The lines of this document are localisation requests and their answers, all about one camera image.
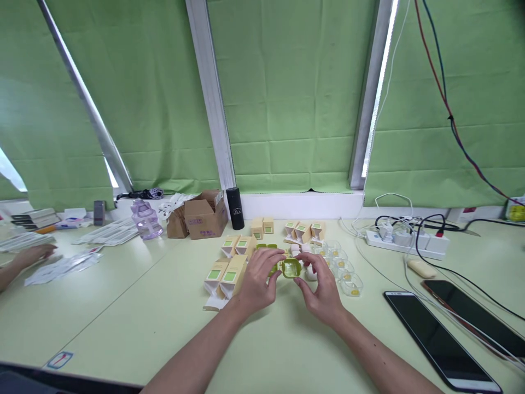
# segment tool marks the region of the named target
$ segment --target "smartphone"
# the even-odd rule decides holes
[[[385,292],[385,298],[443,381],[453,390],[502,393],[501,387],[409,292]]]
[[[501,320],[492,315],[488,310],[463,293],[453,283],[444,280],[426,280],[423,281],[422,285],[444,307],[452,310],[454,313],[467,320],[470,324],[482,330],[514,356],[525,358],[525,340],[512,331]],[[484,343],[489,343],[489,345],[501,351],[500,347],[494,343],[494,341],[491,341],[480,334],[474,327],[455,316],[452,317],[464,325]]]
[[[104,225],[106,218],[106,202],[97,200],[93,204],[93,225]]]

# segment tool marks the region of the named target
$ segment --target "forearm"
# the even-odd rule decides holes
[[[0,292],[3,292],[9,284],[22,272],[23,268],[17,264],[10,263],[0,269]]]
[[[333,329],[352,350],[381,393],[441,393],[349,312],[341,316]]]
[[[153,377],[143,394],[204,393],[246,316],[237,298],[228,304]]]

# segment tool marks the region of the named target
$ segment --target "green curtain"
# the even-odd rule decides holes
[[[208,0],[237,185],[350,192],[372,0]]]
[[[111,207],[100,145],[37,2],[0,4],[0,146],[31,205]]]
[[[366,204],[373,205],[380,194],[396,192],[418,206],[502,205],[505,199],[479,178],[452,136],[410,2],[390,93],[377,124]],[[516,0],[428,4],[445,64],[448,101],[463,144],[492,183],[509,196],[521,196],[525,193],[525,6]],[[406,5],[407,0],[400,1],[391,49]],[[432,30],[420,5],[439,73]],[[382,204],[399,202],[404,204],[385,198]]]
[[[47,3],[134,189],[218,188],[184,0]]]
[[[17,190],[10,180],[0,174],[0,201],[25,199],[27,195]]]

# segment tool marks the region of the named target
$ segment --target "black thermos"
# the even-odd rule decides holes
[[[228,206],[230,207],[231,226],[234,230],[241,230],[244,228],[244,217],[242,216],[239,188],[226,189],[226,197],[228,197]]]

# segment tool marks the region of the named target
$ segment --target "hand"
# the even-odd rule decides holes
[[[235,296],[245,318],[275,301],[276,281],[281,271],[274,272],[269,280],[268,274],[275,264],[286,258],[283,253],[284,250],[281,249],[261,248],[257,249],[250,258],[241,290]]]
[[[305,298],[306,308],[319,320],[331,328],[341,321],[348,311],[341,304],[339,291],[334,274],[328,268],[328,264],[320,254],[300,253],[295,257],[302,260],[305,267],[310,264],[314,272],[317,272],[317,290],[312,293],[306,282],[297,277],[295,283],[301,288],[302,295]]]
[[[38,245],[30,247],[19,252],[13,259],[13,265],[17,265],[20,268],[28,268],[42,258],[48,258],[55,251],[56,246],[51,244]]]

